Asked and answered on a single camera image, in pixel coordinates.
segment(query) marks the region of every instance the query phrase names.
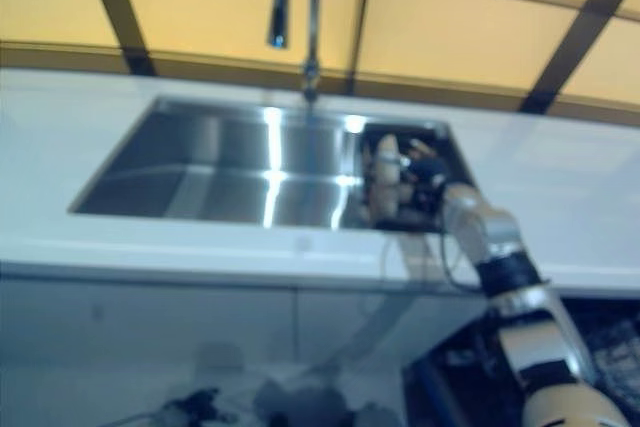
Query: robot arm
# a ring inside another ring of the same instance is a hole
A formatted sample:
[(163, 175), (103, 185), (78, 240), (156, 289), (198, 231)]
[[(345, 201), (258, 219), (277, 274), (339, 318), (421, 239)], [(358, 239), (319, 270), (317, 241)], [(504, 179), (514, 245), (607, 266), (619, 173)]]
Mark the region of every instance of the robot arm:
[(502, 321), (502, 350), (527, 394), (524, 427), (628, 426), (592, 387), (597, 373), (589, 351), (557, 294), (540, 279), (513, 216), (469, 185), (440, 183), (443, 228), (475, 267)]

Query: cable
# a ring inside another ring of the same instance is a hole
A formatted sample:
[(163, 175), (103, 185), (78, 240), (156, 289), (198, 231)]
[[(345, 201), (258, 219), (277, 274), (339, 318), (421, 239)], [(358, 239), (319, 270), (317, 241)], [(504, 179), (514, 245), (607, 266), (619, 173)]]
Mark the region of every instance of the cable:
[(449, 268), (449, 263), (447, 262), (447, 249), (445, 246), (445, 229), (444, 229), (444, 212), (440, 211), (440, 261), (442, 263), (442, 271), (444, 272), (444, 276), (447, 279), (447, 282), (451, 284), (456, 289), (462, 292), (469, 292), (472, 294), (481, 294), (482, 289), (476, 287), (474, 285), (463, 284), (458, 282), (453, 277), (453, 272)]
[(136, 422), (138, 420), (153, 419), (156, 415), (158, 415), (156, 412), (144, 412), (141, 414), (130, 415), (129, 417), (125, 417), (124, 419), (101, 424), (98, 427), (119, 427), (120, 425), (131, 424), (132, 422)]

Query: sink bottom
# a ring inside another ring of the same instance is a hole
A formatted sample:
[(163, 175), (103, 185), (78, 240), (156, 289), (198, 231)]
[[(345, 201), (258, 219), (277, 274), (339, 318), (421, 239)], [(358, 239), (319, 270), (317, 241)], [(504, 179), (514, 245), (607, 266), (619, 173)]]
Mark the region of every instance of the sink bottom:
[(359, 183), (348, 175), (175, 164), (107, 175), (77, 212), (363, 228), (363, 212), (350, 195)]

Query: faucet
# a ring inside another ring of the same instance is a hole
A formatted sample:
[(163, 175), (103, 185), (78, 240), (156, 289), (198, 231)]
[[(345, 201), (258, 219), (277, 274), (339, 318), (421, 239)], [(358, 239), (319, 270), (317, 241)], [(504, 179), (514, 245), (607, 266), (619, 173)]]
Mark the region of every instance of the faucet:
[[(289, 0), (273, 0), (268, 42), (277, 49), (287, 48)], [(307, 104), (307, 113), (313, 114), (318, 98), (320, 61), (318, 60), (318, 10), (320, 0), (309, 0), (309, 31), (307, 58), (302, 66), (302, 94)]]

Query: stainless steel sink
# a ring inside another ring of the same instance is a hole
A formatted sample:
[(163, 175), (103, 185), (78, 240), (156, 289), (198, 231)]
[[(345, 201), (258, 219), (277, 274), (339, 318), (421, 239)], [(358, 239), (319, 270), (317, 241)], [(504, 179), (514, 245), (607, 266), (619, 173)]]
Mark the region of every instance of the stainless steel sink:
[(274, 107), (159, 99), (71, 210), (264, 227), (370, 228), (361, 152), (367, 141), (396, 128), (446, 144), (461, 162), (442, 123), (402, 127), (389, 119), (308, 118)]

